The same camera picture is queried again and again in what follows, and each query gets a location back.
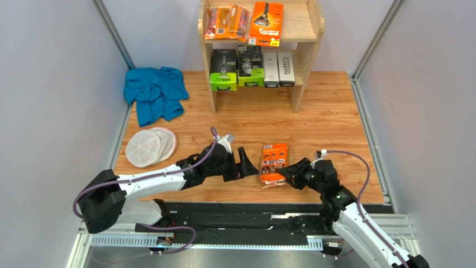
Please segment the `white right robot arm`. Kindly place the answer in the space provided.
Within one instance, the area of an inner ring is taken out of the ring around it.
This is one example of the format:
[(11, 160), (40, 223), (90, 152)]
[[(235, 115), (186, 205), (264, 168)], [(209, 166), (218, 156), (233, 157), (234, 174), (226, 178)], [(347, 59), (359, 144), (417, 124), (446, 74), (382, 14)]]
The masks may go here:
[(331, 160), (304, 158), (278, 170), (295, 189), (308, 187), (320, 194), (321, 228), (343, 238), (369, 267), (429, 267), (392, 240), (370, 217), (357, 197), (340, 184)]

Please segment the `orange Gillette Fusion5 razor box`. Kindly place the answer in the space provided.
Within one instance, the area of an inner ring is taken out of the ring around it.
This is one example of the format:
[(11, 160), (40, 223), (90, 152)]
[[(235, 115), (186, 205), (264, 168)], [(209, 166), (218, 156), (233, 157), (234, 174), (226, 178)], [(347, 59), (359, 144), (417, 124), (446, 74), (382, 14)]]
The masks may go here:
[(248, 44), (279, 47), (282, 35), (284, 4), (256, 2), (250, 19)]

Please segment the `tall white razor box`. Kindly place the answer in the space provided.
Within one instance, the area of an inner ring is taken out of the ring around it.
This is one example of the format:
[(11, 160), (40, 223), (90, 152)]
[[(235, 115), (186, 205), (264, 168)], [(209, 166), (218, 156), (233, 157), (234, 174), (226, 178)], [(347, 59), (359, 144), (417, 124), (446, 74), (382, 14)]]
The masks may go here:
[(263, 53), (263, 69), (264, 69), (264, 87), (279, 87), (279, 70), (277, 54), (275, 52)]

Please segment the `long orange Bic razor bag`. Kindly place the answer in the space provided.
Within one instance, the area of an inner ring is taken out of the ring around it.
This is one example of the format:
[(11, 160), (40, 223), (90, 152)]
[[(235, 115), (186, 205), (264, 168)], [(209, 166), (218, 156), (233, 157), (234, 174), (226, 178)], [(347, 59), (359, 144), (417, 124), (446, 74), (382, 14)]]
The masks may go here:
[(229, 25), (229, 8), (209, 8), (207, 10), (208, 24), (204, 31), (204, 39), (225, 39)]

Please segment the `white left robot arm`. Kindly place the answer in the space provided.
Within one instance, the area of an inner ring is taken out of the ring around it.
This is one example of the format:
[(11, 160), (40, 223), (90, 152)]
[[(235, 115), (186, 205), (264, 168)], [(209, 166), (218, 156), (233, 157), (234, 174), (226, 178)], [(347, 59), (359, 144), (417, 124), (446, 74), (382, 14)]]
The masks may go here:
[(219, 143), (209, 145), (161, 170), (136, 175), (101, 171), (77, 196), (75, 211), (82, 215), (87, 231), (103, 232), (119, 223), (130, 202), (162, 192), (180, 191), (201, 185), (206, 178), (221, 176), (225, 182), (258, 175), (259, 170), (239, 147), (240, 161)]

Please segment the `white Harry's razor box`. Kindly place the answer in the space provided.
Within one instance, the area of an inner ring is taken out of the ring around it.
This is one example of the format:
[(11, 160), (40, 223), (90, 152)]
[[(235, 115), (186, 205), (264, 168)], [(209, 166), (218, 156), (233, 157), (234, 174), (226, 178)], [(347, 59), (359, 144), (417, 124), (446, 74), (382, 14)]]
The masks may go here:
[(294, 87), (295, 73), (291, 52), (278, 52), (279, 82), (281, 87)]

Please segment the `orange Gillette cartridge box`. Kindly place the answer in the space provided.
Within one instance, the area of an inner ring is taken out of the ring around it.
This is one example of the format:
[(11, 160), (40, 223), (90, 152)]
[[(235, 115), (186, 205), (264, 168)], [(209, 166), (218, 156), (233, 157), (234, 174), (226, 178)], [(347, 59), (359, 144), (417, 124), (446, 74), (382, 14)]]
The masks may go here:
[(261, 154), (260, 181), (262, 189), (285, 184), (284, 176), (278, 171), (288, 166), (288, 144), (275, 143), (265, 145)]

